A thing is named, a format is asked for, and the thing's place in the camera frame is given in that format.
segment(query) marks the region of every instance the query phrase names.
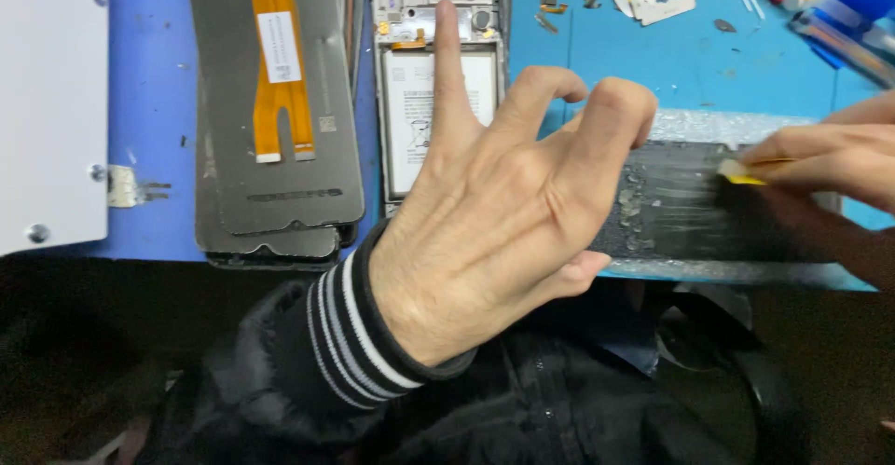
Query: striped cuff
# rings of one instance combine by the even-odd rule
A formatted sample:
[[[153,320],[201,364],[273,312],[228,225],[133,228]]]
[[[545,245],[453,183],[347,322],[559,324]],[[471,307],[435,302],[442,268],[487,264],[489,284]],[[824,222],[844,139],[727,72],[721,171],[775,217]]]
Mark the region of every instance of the striped cuff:
[[[389,333],[370,290],[367,264],[385,225],[319,277],[305,302],[296,303],[277,324],[277,384],[297,407],[372,410],[427,381],[459,375],[475,356],[473,350],[427,368]]]

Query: black jacket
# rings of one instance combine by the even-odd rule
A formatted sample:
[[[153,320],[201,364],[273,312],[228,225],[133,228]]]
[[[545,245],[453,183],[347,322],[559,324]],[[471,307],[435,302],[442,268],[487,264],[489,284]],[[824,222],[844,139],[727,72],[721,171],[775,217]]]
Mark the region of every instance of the black jacket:
[[[310,287],[287,283],[169,391],[140,464],[731,463],[611,354],[518,325],[438,366],[376,309],[380,225]]]

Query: orange flex cable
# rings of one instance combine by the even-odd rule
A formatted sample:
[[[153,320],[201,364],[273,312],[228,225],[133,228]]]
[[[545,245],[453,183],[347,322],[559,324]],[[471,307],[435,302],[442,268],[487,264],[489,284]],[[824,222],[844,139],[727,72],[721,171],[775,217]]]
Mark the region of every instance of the orange flex cable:
[[[296,0],[252,0],[262,61],[255,93],[255,161],[282,161],[276,121],[289,115],[296,161],[312,160],[314,133],[302,69],[302,37]]]

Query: white label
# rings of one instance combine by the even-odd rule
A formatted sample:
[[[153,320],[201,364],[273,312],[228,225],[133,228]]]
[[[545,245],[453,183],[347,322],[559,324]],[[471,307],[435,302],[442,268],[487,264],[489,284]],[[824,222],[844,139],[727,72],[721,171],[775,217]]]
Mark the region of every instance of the white label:
[[[435,59],[431,53],[388,51],[385,60],[392,192],[405,194],[416,181],[429,151]],[[494,59],[490,55],[464,55],[460,63],[469,104],[479,122],[487,126],[494,118],[497,103]]]
[[[270,83],[301,81],[302,69],[298,66],[292,13],[258,14],[258,29],[262,33],[264,62],[268,65]]]

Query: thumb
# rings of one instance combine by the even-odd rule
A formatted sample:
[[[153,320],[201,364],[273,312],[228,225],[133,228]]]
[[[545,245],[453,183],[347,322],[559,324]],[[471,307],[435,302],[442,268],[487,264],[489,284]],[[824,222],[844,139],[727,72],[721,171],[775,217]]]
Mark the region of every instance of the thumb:
[[[526,300],[538,307],[552,299],[580,296],[591,288],[593,279],[606,269],[612,257],[602,252],[585,250],[572,257],[565,265],[531,289]]]

